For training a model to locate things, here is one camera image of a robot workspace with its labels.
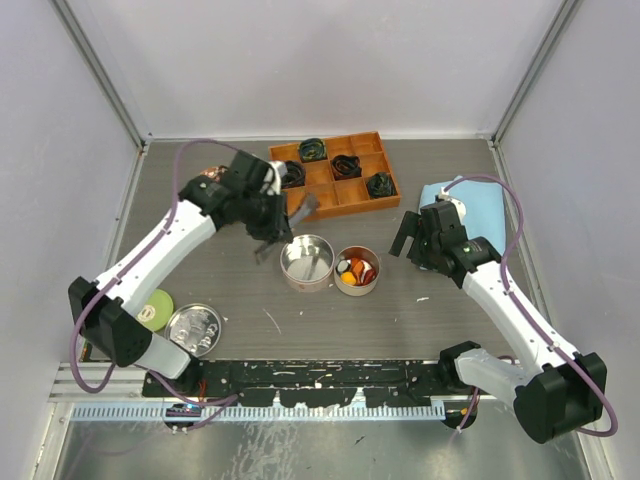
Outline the tall pink lunch tin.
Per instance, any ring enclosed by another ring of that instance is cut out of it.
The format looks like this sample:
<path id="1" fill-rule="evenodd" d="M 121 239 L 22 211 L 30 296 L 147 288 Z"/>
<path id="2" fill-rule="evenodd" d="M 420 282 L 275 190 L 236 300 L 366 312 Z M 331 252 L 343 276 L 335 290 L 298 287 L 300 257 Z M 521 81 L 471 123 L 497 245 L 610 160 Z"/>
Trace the tall pink lunch tin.
<path id="1" fill-rule="evenodd" d="M 335 254 L 324 238 L 304 234 L 293 238 L 280 254 L 280 267 L 287 284 L 295 291 L 315 293 L 329 286 Z"/>

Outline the white radish slice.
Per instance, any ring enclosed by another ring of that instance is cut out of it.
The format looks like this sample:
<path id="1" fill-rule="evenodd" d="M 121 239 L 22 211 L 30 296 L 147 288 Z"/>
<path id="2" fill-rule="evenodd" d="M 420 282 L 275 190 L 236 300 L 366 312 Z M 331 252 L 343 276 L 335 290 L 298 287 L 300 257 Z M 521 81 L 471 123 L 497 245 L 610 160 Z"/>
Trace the white radish slice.
<path id="1" fill-rule="evenodd" d="M 350 261 L 347 259 L 340 260 L 336 265 L 336 271 L 339 275 L 342 275 L 343 273 L 348 272 L 350 268 L 351 268 Z"/>

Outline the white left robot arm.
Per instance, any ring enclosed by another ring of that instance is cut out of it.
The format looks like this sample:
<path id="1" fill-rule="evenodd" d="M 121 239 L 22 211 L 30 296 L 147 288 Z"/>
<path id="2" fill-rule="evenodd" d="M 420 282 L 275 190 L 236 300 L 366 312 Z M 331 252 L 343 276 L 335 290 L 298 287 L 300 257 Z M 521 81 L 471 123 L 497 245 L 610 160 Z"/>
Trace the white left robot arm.
<path id="1" fill-rule="evenodd" d="M 163 280 L 226 226 L 242 223 L 253 239 L 265 243 L 291 241 L 281 189 L 286 172 L 281 161 L 239 150 L 219 179 L 198 175 L 176 191 L 167 214 L 124 258 L 95 280 L 79 277 L 69 286 L 70 359 L 77 359 L 77 338 L 83 337 L 114 366 L 152 370 L 176 395 L 194 393 L 200 372 L 190 365 L 193 354 L 153 333 L 137 316 Z"/>

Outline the red sausage piece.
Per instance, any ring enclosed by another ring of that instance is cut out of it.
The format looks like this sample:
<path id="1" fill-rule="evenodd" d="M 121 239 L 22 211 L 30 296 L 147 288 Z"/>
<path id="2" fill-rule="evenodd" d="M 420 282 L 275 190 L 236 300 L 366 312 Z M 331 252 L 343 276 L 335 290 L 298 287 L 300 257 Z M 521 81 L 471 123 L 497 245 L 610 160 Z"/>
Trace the red sausage piece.
<path id="1" fill-rule="evenodd" d="M 360 285 L 366 286 L 371 284 L 377 278 L 377 275 L 378 268 L 375 265 L 364 261 L 363 270 L 360 276 Z"/>

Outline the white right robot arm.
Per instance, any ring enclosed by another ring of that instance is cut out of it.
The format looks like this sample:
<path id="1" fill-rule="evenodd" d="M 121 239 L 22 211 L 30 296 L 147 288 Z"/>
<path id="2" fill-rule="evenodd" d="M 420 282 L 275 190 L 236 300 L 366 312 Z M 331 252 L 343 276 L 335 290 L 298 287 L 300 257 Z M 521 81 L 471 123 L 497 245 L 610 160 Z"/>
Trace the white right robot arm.
<path id="1" fill-rule="evenodd" d="M 489 316 L 517 357 L 511 365 L 473 341 L 440 353 L 438 379 L 459 394 L 476 387 L 510 407 L 525 433 L 543 444 L 584 431 L 605 409 L 607 368 L 583 355 L 536 310 L 483 237 L 470 239 L 452 201 L 404 214 L 390 254 L 450 278 Z"/>

